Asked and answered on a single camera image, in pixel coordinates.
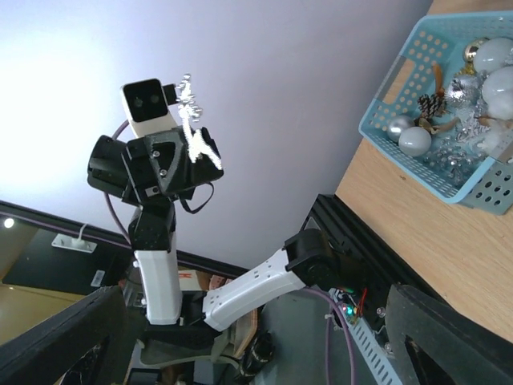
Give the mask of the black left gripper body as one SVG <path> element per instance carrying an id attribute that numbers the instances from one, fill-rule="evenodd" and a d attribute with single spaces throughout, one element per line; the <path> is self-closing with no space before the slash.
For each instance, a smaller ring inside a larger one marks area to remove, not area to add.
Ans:
<path id="1" fill-rule="evenodd" d="M 129 141 L 126 170 L 139 199 L 171 197 L 224 175 L 206 155 L 195 161 L 190 159 L 182 128 Z"/>

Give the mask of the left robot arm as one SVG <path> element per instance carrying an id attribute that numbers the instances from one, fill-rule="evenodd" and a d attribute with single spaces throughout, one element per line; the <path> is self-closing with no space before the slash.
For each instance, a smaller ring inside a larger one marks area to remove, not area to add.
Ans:
<path id="1" fill-rule="evenodd" d="M 201 129 L 199 138 L 203 149 L 194 154 L 181 128 L 126 143 L 101 136 L 88 161 L 91 187 L 135 207 L 128 242 L 139 265 L 152 325 L 173 325 L 182 317 L 182 265 L 229 278 L 228 284 L 208 291 L 194 305 L 196 322 L 219 332 L 267 302 L 305 287 L 352 292 L 365 288 L 364 265 L 335 251 L 318 229 L 300 231 L 248 271 L 179 251 L 176 205 L 186 205 L 197 187 L 212 186 L 223 175 L 208 130 Z"/>

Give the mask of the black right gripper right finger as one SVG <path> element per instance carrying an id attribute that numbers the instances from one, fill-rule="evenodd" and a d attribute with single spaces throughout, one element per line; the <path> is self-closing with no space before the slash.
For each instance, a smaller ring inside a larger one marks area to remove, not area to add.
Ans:
<path id="1" fill-rule="evenodd" d="M 386 329 L 404 384 L 511 384 L 512 343 L 412 286 L 392 286 Z"/>

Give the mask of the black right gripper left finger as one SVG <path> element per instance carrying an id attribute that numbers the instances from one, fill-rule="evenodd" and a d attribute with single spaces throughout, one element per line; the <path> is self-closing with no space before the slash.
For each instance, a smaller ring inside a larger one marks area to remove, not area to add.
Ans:
<path id="1" fill-rule="evenodd" d="M 102 287 L 1 345 L 2 384 L 53 384 L 100 344 L 93 384 L 112 384 L 127 329 L 119 286 Z"/>

